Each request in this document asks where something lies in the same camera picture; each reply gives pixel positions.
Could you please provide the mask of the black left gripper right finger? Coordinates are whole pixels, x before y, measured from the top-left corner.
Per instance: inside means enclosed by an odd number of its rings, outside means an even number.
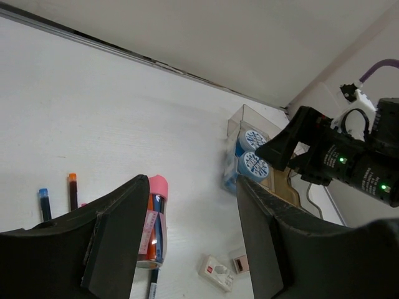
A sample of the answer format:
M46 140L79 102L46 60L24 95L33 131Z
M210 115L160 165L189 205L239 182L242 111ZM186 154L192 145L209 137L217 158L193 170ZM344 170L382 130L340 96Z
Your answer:
M397 298L398 220L349 228L240 176L237 202L255 298Z

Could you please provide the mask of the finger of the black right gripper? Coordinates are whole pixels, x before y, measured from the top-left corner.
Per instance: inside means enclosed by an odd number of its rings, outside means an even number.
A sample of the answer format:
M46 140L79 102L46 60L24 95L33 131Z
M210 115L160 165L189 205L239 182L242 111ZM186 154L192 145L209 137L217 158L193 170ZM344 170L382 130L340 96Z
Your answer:
M320 129L317 128L319 118L320 113L317 110L300 107L289 124L278 135L260 146L255 154L274 169L285 170L298 143L308 146L315 143L320 133Z

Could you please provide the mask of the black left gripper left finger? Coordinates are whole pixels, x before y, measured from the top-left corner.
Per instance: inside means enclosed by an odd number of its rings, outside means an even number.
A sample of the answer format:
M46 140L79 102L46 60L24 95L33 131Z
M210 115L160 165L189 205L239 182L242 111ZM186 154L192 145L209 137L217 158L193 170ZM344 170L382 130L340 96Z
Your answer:
M128 298L147 213L138 175L84 207L1 233L2 298Z

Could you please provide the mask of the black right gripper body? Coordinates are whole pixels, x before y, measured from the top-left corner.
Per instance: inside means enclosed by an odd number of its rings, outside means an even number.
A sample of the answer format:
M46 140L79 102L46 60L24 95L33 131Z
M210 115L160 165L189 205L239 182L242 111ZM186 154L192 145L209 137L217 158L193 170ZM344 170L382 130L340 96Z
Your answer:
M352 176L365 152L365 142L331 129L325 118L305 120L300 128L300 142L309 146L296 157L296 172L301 179L323 186L332 180L356 186Z

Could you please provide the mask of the pink white small box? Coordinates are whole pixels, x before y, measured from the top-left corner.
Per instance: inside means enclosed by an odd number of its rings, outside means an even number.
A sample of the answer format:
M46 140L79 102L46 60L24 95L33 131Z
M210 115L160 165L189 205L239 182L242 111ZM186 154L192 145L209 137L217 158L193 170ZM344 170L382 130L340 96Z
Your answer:
M237 275L249 272L249 263L245 247L230 251L229 258Z

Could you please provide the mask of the pink capped pen refill tube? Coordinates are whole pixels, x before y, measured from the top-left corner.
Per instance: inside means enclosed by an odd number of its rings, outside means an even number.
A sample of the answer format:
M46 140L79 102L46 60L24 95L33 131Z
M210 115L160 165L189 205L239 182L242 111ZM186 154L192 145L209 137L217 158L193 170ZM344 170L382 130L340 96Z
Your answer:
M167 251L166 204L168 181L161 175L149 178L147 214L140 241L137 267L156 269L163 265Z

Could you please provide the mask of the blue ballpoint pen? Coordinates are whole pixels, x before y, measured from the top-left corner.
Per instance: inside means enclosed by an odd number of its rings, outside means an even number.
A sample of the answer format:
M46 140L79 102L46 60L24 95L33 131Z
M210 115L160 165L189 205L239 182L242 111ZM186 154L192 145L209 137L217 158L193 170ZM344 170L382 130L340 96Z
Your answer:
M159 268L156 268L156 269L153 269L150 271L147 299L155 299L156 298L159 273L160 273Z

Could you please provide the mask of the blue round tape tin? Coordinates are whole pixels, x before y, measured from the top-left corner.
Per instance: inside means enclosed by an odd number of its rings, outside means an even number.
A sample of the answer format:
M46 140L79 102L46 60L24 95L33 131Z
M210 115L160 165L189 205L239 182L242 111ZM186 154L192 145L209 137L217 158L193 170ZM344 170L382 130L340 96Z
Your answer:
M242 131L236 142L235 155L240 157L246 151L256 151L258 147L266 144L268 141L268 135L263 135L256 130Z
M238 159L238 173L260 183L270 173L268 164L254 151L246 151Z

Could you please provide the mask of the blue ink refill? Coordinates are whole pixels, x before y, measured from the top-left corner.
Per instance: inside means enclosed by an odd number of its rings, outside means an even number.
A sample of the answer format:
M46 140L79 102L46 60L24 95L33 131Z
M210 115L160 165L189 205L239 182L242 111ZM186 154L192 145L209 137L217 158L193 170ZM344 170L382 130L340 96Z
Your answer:
M47 188L42 188L38 191L39 203L42 212L42 220L47 222L52 219L51 209L50 209L50 201L49 201L49 192Z

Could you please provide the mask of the red ink refill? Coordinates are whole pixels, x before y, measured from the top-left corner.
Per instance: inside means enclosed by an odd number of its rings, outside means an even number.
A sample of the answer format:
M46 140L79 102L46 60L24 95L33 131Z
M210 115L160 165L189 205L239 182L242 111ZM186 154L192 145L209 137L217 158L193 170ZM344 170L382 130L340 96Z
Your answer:
M74 211L78 208L77 199L77 175L75 173L70 173L68 176L69 182L69 204L70 210Z

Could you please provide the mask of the white eraser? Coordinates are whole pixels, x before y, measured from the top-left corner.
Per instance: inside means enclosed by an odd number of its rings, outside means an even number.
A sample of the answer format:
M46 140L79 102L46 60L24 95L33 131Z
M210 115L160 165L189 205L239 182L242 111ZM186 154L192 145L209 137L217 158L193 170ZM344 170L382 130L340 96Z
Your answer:
M229 293L233 289L234 272L212 255L207 255L204 258L198 274L225 293Z

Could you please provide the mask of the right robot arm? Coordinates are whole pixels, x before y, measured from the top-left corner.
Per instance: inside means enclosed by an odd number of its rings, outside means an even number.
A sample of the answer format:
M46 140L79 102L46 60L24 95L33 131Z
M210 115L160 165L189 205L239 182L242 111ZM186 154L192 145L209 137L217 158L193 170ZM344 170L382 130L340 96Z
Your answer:
M255 154L276 170L294 170L304 181L328 186L336 179L398 207L398 99L379 100L372 130L363 140L331 124L319 111L301 106Z

